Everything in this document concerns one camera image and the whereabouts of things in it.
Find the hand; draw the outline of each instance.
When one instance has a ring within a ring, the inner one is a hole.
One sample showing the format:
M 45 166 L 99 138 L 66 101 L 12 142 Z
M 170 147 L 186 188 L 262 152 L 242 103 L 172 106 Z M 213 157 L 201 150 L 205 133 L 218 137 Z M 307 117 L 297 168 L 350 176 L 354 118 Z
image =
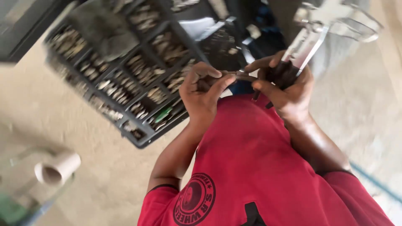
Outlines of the hand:
M 210 88 L 208 76 L 219 78 Z M 204 62 L 193 66 L 179 89 L 181 99 L 190 115 L 189 126 L 204 134 L 216 115 L 216 105 L 222 92 L 234 81 L 235 76 L 222 73 Z
M 269 68 L 276 67 L 284 54 L 285 51 L 280 51 L 274 56 L 256 60 L 246 66 L 245 71 L 253 72 L 260 69 L 258 77 L 264 73 L 269 80 Z M 313 91 L 314 78 L 308 66 L 304 68 L 295 84 L 285 90 L 280 90 L 272 83 L 262 80 L 254 81 L 252 86 L 272 101 L 278 115 L 284 120 L 289 122 L 302 121 L 309 116 L 308 105 Z

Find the circular logo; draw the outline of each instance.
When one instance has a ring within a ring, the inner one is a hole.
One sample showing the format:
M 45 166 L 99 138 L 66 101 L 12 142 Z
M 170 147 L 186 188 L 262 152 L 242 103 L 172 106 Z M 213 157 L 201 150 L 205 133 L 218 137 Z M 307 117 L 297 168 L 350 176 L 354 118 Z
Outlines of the circular logo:
M 180 192 L 173 210 L 179 226 L 194 226 L 205 219 L 215 202 L 215 184 L 205 173 L 195 173 Z

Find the cardboard tube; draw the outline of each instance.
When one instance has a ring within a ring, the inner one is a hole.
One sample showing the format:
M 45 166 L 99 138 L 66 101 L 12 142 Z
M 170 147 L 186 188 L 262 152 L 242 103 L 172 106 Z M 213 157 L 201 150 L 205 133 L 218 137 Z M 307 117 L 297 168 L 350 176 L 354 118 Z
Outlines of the cardboard tube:
M 58 154 L 48 163 L 35 165 L 35 175 L 39 182 L 46 185 L 63 185 L 81 165 L 81 158 L 74 152 Z

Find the person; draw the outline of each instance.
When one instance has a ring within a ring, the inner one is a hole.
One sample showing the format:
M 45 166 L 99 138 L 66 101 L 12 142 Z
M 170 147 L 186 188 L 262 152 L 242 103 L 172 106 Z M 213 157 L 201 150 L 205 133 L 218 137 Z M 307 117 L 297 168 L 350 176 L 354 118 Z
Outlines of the person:
M 283 54 L 245 69 L 266 73 Z M 206 76 L 219 79 L 199 91 Z M 156 161 L 138 225 L 393 225 L 311 117 L 309 67 L 285 90 L 253 82 L 263 94 L 255 102 L 252 94 L 219 100 L 235 79 L 203 62 L 186 76 L 180 96 L 190 121 Z

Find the dirty floor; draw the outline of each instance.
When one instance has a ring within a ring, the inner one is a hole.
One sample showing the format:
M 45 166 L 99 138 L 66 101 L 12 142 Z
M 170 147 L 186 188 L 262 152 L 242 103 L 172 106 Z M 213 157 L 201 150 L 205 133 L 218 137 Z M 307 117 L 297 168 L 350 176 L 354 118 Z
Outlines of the dirty floor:
M 372 0 L 371 14 L 385 31 L 316 81 L 311 113 L 352 161 L 402 195 L 401 9 L 397 0 Z M 156 158 L 188 121 L 136 149 L 45 65 L 42 42 L 15 67 L 0 67 L 0 121 L 29 140 L 27 146 L 76 151 L 82 165 L 73 186 L 37 225 L 136 225 Z M 362 181 L 402 225 L 402 207 Z

